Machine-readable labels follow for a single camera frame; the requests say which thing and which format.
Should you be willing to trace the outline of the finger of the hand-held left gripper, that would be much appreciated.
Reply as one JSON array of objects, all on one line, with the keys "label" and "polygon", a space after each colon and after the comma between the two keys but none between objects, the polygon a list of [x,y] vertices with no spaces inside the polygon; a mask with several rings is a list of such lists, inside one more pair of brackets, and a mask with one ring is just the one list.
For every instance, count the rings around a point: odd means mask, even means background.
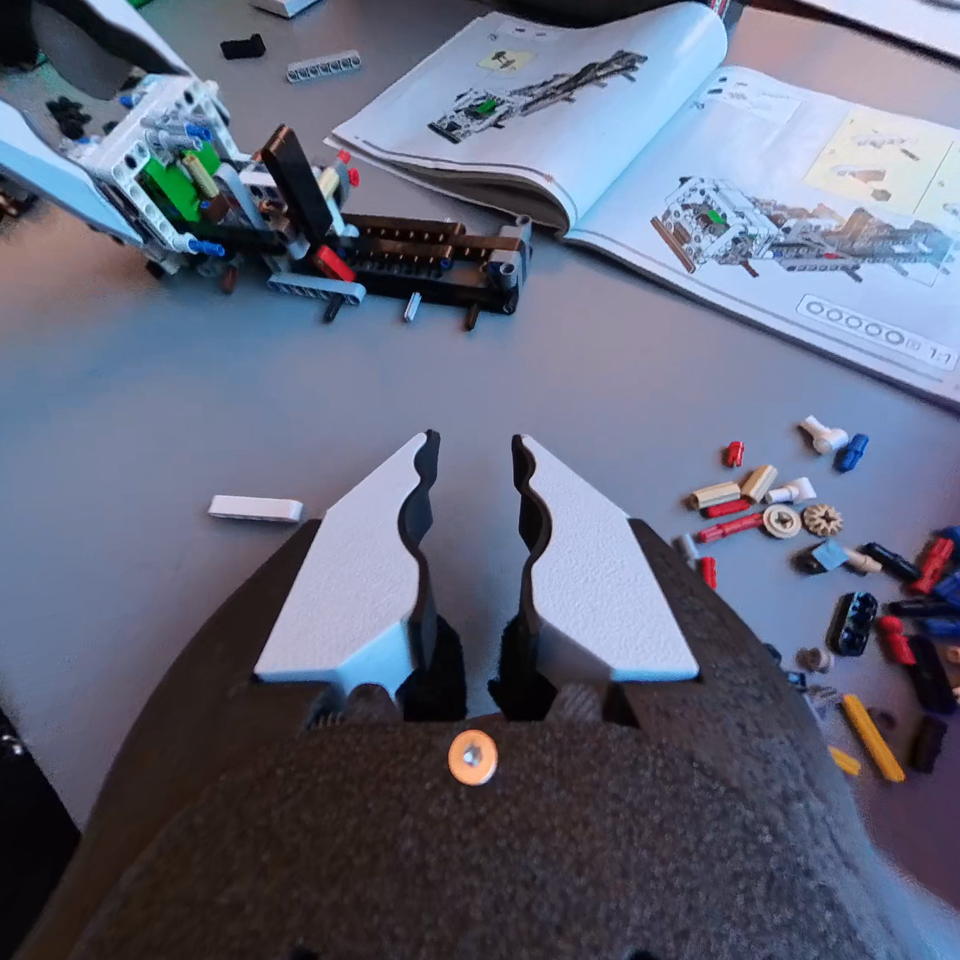
[{"label": "finger of the hand-held left gripper", "polygon": [[53,150],[15,107],[1,102],[2,170],[22,186],[116,239],[139,239],[87,172]]},{"label": "finger of the hand-held left gripper", "polygon": [[102,101],[114,99],[135,68],[194,74],[126,1],[33,1],[30,28],[59,77]]}]

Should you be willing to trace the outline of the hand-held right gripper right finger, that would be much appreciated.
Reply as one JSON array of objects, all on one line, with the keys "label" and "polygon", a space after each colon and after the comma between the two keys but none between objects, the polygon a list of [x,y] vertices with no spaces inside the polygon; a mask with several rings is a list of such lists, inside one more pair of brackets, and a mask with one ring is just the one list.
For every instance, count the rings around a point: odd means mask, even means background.
[{"label": "hand-held right gripper right finger", "polygon": [[511,456],[534,671],[552,685],[697,678],[629,515],[531,436],[514,435]]}]

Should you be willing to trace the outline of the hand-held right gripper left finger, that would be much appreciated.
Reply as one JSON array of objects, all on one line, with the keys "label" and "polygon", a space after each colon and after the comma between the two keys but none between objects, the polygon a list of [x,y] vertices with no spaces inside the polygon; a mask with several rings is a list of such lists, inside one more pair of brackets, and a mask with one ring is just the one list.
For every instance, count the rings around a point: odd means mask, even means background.
[{"label": "hand-held right gripper left finger", "polygon": [[433,515],[440,435],[408,440],[318,523],[253,667],[264,684],[376,685],[401,701],[429,666],[437,610],[422,541]]}]

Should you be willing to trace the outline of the partly built lego truck model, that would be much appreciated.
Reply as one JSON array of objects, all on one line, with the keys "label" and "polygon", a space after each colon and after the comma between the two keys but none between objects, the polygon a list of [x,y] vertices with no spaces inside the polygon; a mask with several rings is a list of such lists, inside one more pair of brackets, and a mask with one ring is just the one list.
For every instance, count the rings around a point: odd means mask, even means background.
[{"label": "partly built lego truck model", "polygon": [[517,217],[493,235],[462,222],[350,214],[359,172],[339,150],[312,164],[291,126],[266,145],[237,147],[214,81],[147,75],[119,96],[126,115],[99,136],[63,139],[67,160],[134,235],[157,279],[190,269],[234,292],[247,261],[270,269],[271,291],[320,299],[321,320],[366,295],[402,302],[515,313],[532,254],[532,223]]}]

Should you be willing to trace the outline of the pile of small colourful lego pieces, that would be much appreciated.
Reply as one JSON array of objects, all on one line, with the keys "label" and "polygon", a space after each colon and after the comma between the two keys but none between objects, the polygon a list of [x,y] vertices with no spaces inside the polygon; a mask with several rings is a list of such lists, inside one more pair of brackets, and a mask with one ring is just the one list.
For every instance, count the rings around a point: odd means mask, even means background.
[{"label": "pile of small colourful lego pieces", "polygon": [[[780,669],[819,706],[830,743],[874,765],[841,704],[842,694],[855,694],[913,792],[954,797],[958,710],[927,708],[919,687],[930,689],[925,656],[958,640],[925,639],[917,621],[894,612],[930,596],[866,553],[877,543],[919,567],[941,528],[958,521],[958,420],[917,412],[817,410],[828,426],[869,439],[846,472],[837,466],[841,454],[815,452],[792,409],[684,413],[664,443],[667,492],[677,500],[669,531],[678,535],[681,567],[774,649]],[[841,517],[839,532],[816,535],[800,523],[796,534],[779,537],[762,518],[752,519],[766,506],[722,514],[689,506],[695,489],[743,480],[765,465],[777,469],[774,487],[806,477],[815,491],[808,500],[774,504],[775,513],[823,503]]]}]

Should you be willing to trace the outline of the cluster of black lego connectors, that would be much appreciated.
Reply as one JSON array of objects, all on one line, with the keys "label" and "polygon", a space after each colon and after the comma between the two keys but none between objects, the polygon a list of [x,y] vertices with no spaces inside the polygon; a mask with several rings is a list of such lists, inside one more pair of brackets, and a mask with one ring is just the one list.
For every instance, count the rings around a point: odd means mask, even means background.
[{"label": "cluster of black lego connectors", "polygon": [[116,97],[109,101],[95,98],[82,100],[79,94],[60,94],[45,102],[46,110],[60,135],[67,141],[99,141],[126,118],[133,102],[129,95],[136,92],[143,78],[143,74],[137,73],[128,76]]}]

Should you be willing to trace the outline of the white lego beam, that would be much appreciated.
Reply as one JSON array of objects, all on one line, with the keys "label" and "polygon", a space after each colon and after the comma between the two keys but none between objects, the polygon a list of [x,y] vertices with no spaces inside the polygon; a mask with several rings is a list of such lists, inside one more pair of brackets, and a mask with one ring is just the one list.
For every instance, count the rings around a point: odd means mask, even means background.
[{"label": "white lego beam", "polygon": [[207,514],[219,520],[293,524],[302,522],[305,505],[290,498],[216,494]]}]

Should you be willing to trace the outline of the grey lego beam with holes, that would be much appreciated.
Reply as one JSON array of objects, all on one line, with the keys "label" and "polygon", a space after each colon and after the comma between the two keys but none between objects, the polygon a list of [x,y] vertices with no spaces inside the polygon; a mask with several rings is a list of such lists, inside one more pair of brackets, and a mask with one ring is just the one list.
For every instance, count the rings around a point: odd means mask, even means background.
[{"label": "grey lego beam with holes", "polygon": [[362,66],[362,58],[357,50],[350,49],[335,54],[313,56],[288,64],[286,79],[291,85],[352,74]]}]

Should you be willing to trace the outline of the open lego instruction booklet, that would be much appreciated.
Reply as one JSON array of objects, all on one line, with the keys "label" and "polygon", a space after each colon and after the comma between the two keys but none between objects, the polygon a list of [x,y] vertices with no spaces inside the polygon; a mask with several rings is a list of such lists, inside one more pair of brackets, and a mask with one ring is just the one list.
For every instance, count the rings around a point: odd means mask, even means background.
[{"label": "open lego instruction booklet", "polygon": [[958,410],[958,120],[730,61],[679,2],[473,19],[325,142]]}]

